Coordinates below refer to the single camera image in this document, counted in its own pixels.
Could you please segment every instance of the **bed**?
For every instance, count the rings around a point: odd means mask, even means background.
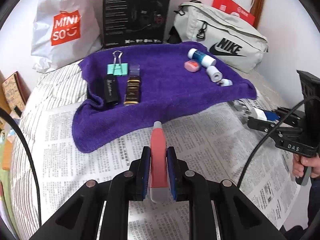
[[[39,118],[42,112],[86,99],[87,84],[82,79],[78,63],[75,62],[54,72],[43,74],[29,97],[20,121],[20,128],[33,158],[37,158],[37,152],[33,151],[33,146],[37,127],[41,125]],[[271,107],[285,106],[277,93],[255,70],[249,74],[242,72],[239,74],[249,79],[257,87]],[[12,209],[19,231],[18,235],[21,240],[27,240],[38,229],[37,201],[35,197],[32,197],[36,196],[35,184],[28,158],[18,139],[14,143],[10,173]]]

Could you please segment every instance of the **black handle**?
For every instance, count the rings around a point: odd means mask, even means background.
[[[301,186],[307,185],[309,177],[310,177],[310,174],[311,174],[311,171],[312,171],[312,167],[304,166],[303,177],[296,178],[296,183],[301,185]]]

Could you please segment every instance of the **dark pants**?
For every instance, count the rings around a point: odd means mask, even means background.
[[[308,226],[310,226],[314,217],[320,209],[320,179],[311,179],[311,189],[309,195],[309,205],[308,205]],[[288,240],[299,240],[306,229],[303,230],[301,226],[295,226],[287,232],[283,232],[284,236]]]

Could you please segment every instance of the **striped fabric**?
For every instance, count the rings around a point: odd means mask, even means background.
[[[67,65],[40,77],[32,91],[20,120],[20,128],[33,159],[36,129],[42,111],[84,101],[87,85],[82,79],[79,62]],[[21,240],[29,239],[38,229],[36,187],[26,152],[19,139],[15,140],[10,170],[12,209]]]

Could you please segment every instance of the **pink handle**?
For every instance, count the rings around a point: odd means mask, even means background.
[[[168,187],[167,181],[167,143],[164,131],[155,128],[151,133],[151,185],[150,187]]]

